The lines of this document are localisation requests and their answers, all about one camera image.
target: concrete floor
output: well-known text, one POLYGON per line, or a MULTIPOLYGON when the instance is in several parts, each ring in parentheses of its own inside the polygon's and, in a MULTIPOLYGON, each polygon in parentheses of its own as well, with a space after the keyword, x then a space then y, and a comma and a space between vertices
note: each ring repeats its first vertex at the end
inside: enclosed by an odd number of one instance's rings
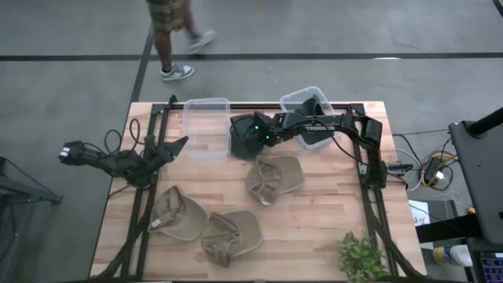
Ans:
MULTIPOLYGON (((218 31, 207 50, 215 54, 503 51, 503 18, 491 0, 193 0, 193 10, 201 29, 218 31)), ((141 55, 148 29, 145 3, 138 0, 0 2, 0 56, 141 55)), ((173 38, 174 52, 186 53, 184 35, 173 38)), ((139 101, 166 101, 171 94, 180 101, 276 101, 318 86, 332 101, 385 101, 396 133, 446 128, 503 105, 503 58, 190 64, 194 77, 163 83, 159 62, 150 61, 139 101)), ((90 167, 64 166, 57 154, 65 141, 101 145, 108 129, 123 128, 138 66, 139 61, 0 61, 0 154, 64 195, 58 207, 37 205, 17 267, 19 282, 87 276, 111 179, 90 167)), ((410 137, 420 156, 447 138, 410 137)), ((399 139, 396 144, 407 149, 399 139)), ((453 189, 461 195, 457 210, 464 214, 471 201, 461 171, 454 170, 453 189)), ((436 195, 422 188, 409 196, 436 195)), ((459 272, 428 270, 433 277, 460 279, 459 272)))

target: leaves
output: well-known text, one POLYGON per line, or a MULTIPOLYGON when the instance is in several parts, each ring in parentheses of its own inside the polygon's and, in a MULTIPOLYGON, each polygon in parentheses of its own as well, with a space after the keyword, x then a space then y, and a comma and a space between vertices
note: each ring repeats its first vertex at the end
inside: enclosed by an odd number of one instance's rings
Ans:
POLYGON ((352 282, 373 281, 388 275, 380 261, 382 251, 375 250, 368 237, 357 238, 348 232, 340 245, 341 271, 346 272, 352 282))

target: plaid shorts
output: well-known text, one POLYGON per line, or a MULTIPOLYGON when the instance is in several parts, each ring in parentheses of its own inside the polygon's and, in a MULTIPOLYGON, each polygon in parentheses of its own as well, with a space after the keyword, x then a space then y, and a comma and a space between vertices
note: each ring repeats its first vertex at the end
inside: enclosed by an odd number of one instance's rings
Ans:
POLYGON ((179 31, 189 4, 187 0, 146 0, 152 25, 159 31, 179 31))

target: butcher block tabletop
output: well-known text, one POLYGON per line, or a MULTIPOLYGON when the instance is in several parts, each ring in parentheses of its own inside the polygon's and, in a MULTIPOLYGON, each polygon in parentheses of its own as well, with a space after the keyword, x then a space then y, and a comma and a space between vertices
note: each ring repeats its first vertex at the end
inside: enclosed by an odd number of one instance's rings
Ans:
MULTIPOLYGON (((384 103, 382 101, 356 103, 362 103, 366 115, 383 124, 381 155, 385 162, 395 162, 395 144, 384 103)), ((122 150, 130 149, 134 144, 128 129, 132 119, 139 120, 141 136, 145 135, 151 107, 152 103, 131 105, 122 150)), ((257 111, 272 116, 281 110, 257 111)), ((252 112, 254 110, 231 110, 231 116, 252 112)), ((181 137, 182 113, 182 110, 169 111, 166 142, 181 137)), ((211 116, 208 116, 208 119, 207 124, 212 125, 211 116)), ((156 135, 159 133, 159 127, 160 121, 157 121, 154 131, 156 135)), ((342 135, 340 144, 349 153, 354 152, 348 137, 342 135)), ((136 150, 140 152, 141 146, 137 146, 136 150)), ((224 268, 207 259, 201 248, 200 238, 190 242, 179 242, 162 233, 151 233, 143 280, 347 279, 346 274, 340 271, 340 241, 349 231, 353 231, 357 236, 368 234, 354 160, 342 153, 335 143, 315 153, 309 153, 295 139, 266 149, 263 154, 296 156, 303 170, 303 187, 280 195, 277 203, 271 206, 256 202, 244 188, 244 179, 252 168, 252 163, 249 161, 229 156, 224 162, 202 162, 191 159, 182 151, 173 163, 160 169, 157 196, 173 185, 178 185, 184 194, 201 204, 208 213, 237 209, 252 211, 259 220, 263 241, 256 250, 233 259, 230 267, 224 268)), ((115 178, 110 193, 125 185, 125 180, 115 178)), ((426 274, 404 185, 390 182, 383 189, 383 195, 393 241, 412 265, 422 274, 426 274)), ((134 188, 125 189, 108 200, 90 276, 102 272, 127 239, 133 201, 134 188)), ((132 252, 131 273, 136 270, 138 249, 137 243, 132 252)))

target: tan baseball cap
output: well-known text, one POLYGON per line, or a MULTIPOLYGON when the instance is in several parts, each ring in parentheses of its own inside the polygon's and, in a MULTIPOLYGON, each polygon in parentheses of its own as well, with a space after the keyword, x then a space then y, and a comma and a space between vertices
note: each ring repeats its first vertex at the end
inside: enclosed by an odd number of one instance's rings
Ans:
POLYGON ((265 205, 274 204, 277 196, 303 184, 302 168, 294 156, 257 156, 255 166, 244 180, 251 197, 265 205))
POLYGON ((182 241, 199 237, 207 223, 207 213, 195 200, 172 186, 157 198, 147 230, 161 232, 182 241))
POLYGON ((233 258, 254 250, 261 242, 259 222, 246 210, 211 213, 201 236, 209 260, 223 267, 229 267, 233 258))

